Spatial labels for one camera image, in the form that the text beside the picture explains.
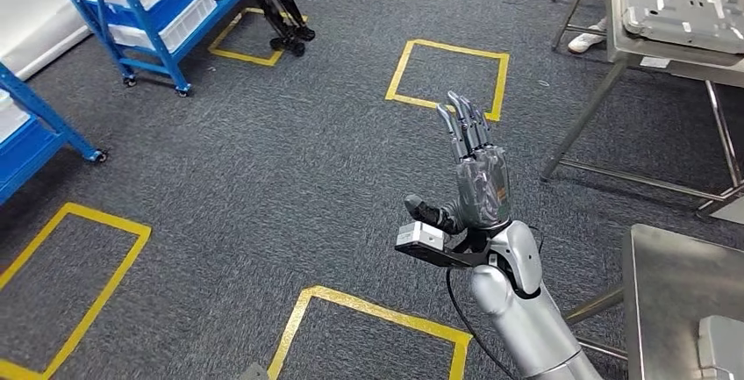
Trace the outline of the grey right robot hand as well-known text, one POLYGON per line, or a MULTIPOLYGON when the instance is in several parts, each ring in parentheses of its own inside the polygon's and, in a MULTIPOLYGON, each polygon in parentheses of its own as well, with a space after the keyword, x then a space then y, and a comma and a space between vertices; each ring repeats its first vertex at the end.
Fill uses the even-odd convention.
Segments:
POLYGON ((490 138, 491 129, 483 113, 466 97, 453 91, 436 111, 444 121, 453 149, 458 197, 446 204, 427 204, 418 195, 408 195, 404 206, 419 222, 455 235, 468 229, 493 230, 511 220, 509 173, 504 150, 490 138))

